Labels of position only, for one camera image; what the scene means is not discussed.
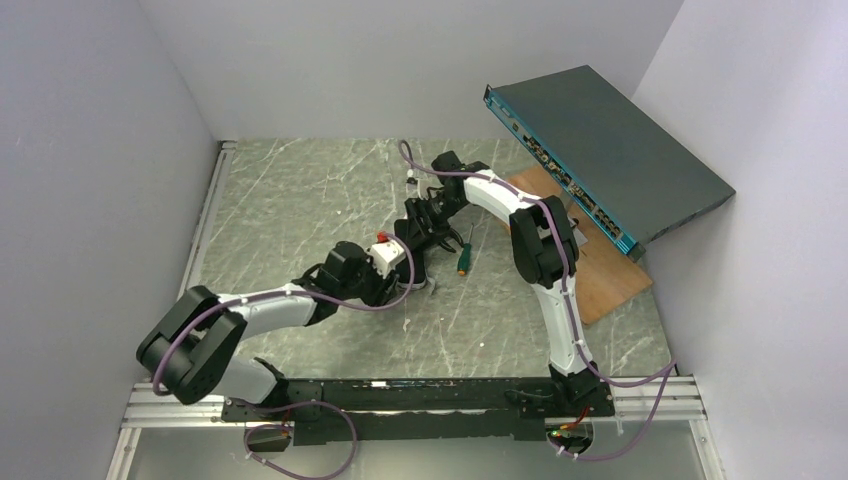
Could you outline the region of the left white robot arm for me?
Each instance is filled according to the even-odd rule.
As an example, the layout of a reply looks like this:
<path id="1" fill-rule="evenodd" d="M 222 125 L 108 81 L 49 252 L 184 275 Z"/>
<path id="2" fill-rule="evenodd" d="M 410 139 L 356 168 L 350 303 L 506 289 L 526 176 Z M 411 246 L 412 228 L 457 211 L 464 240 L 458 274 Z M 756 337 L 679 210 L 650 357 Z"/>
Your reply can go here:
<path id="1" fill-rule="evenodd" d="M 218 295 L 203 285 L 191 287 L 141 342 L 137 361 L 151 373 L 155 395 L 171 395 L 184 405 L 221 395 L 280 406 L 288 400 L 288 379 L 265 360 L 238 359 L 241 341 L 314 326 L 341 307 L 388 310 L 404 300 L 396 292 L 401 265 L 415 274 L 411 250 L 386 235 L 367 249 L 340 242 L 324 262 L 275 289 Z"/>

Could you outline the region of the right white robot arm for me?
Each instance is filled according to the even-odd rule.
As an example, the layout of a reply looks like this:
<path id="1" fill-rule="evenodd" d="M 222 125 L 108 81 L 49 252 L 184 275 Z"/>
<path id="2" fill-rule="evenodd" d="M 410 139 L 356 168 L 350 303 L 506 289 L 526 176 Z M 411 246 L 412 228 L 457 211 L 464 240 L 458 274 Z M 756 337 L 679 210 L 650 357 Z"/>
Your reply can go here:
<path id="1" fill-rule="evenodd" d="M 540 391 L 511 390 L 506 399 L 548 414 L 612 416 L 610 385 L 583 338 L 576 298 L 579 247 L 562 201 L 524 192 L 484 163 L 461 162 L 453 151 L 438 155 L 427 171 L 438 186 L 406 199 L 405 215 L 393 226 L 412 252 L 401 264 L 403 283 L 424 280 L 429 248 L 448 249 L 449 238 L 465 242 L 450 224 L 460 210 L 474 205 L 489 212 L 509 228 L 514 265 L 539 301 L 549 341 L 550 381 Z"/>

